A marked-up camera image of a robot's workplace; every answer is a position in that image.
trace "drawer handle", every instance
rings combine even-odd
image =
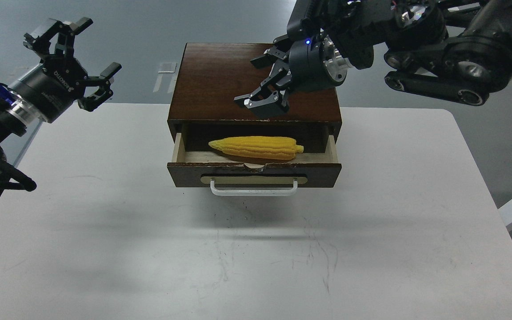
[[[215,187],[215,180],[211,179],[211,191],[219,196],[290,196],[297,191],[297,180],[293,180],[293,187],[289,189],[226,189]]]

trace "toy corn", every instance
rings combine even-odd
[[[292,160],[303,152],[303,146],[286,136],[232,136],[213,140],[209,146],[232,156],[276,160]]]

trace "drawer front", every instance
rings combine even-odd
[[[243,163],[169,162],[167,168],[177,187],[208,187],[208,177],[221,176],[226,177],[221,181],[232,183],[220,184],[221,187],[285,187],[291,185],[293,178],[299,178],[301,188],[331,188],[339,176],[341,164],[267,164],[262,168],[249,168]],[[252,176],[264,178],[250,181]],[[278,177],[292,179],[278,180]]]

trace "wooden drawer box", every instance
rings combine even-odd
[[[335,89],[290,96],[290,111],[259,120],[233,101],[250,93],[270,68],[250,59],[270,44],[188,43],[183,53],[167,119],[175,141],[167,168],[177,187],[333,187],[341,171],[335,142],[341,113]],[[304,146],[291,161],[226,156],[208,146],[228,136],[290,136]]]

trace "black robotic arm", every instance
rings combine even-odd
[[[452,10],[468,4],[478,5]],[[449,37],[446,26],[465,31]],[[260,118],[282,115],[291,93],[336,87],[349,67],[371,67],[383,42],[396,69],[384,77],[390,88],[482,105],[512,79],[512,0],[297,0],[287,34],[252,60],[272,65],[270,76],[234,100]]]
[[[49,123],[55,121],[75,100],[80,108],[93,111],[112,97],[110,78],[122,66],[111,63],[99,76],[88,76],[74,57],[75,36],[91,24],[89,18],[75,23],[48,19],[24,35],[23,45],[40,57],[40,63],[9,86],[0,83],[0,143],[10,134],[22,136],[37,118]],[[55,51],[51,53],[51,40],[55,36]],[[98,89],[85,97],[86,87]],[[9,178],[17,183],[8,182]],[[32,191],[35,188],[33,180],[6,162],[0,147],[0,189]]]

